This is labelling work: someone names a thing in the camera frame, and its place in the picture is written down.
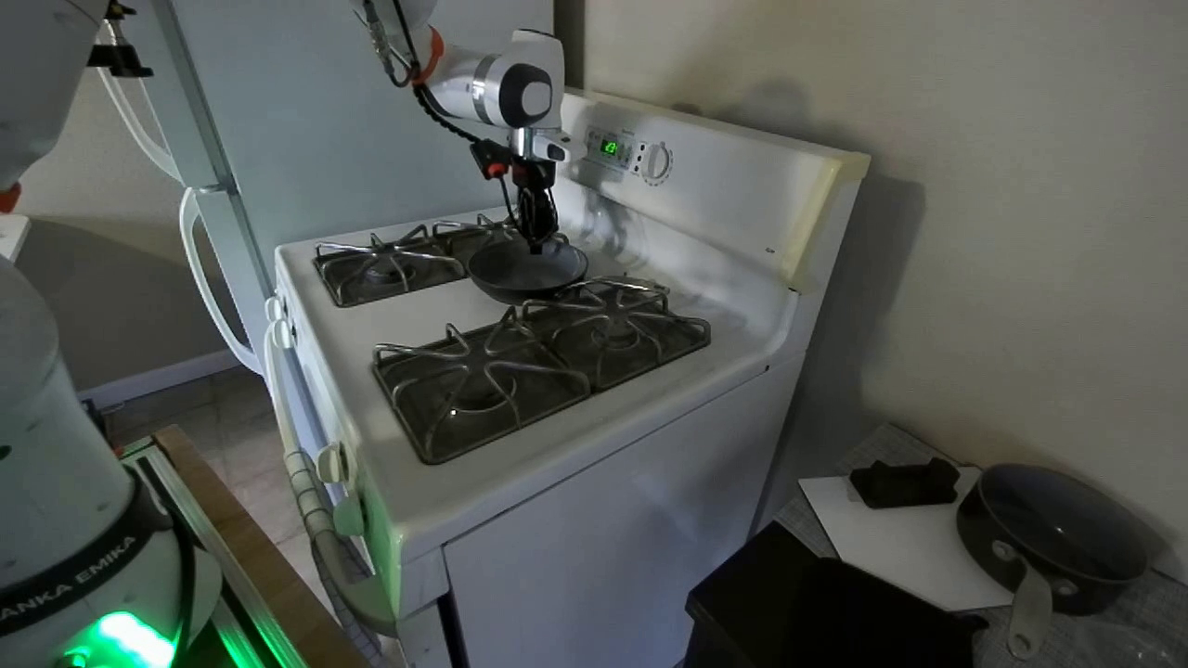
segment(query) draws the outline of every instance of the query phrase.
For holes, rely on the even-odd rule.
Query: stove top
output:
[[[708,323],[671,314],[663,286],[600,280],[470,333],[384,345],[373,370],[415,457],[447,465],[706,345]]]
[[[396,241],[318,244],[311,265],[332,302],[352,307],[469,280],[477,248],[510,235],[510,224],[479,217],[477,224],[415,228]]]

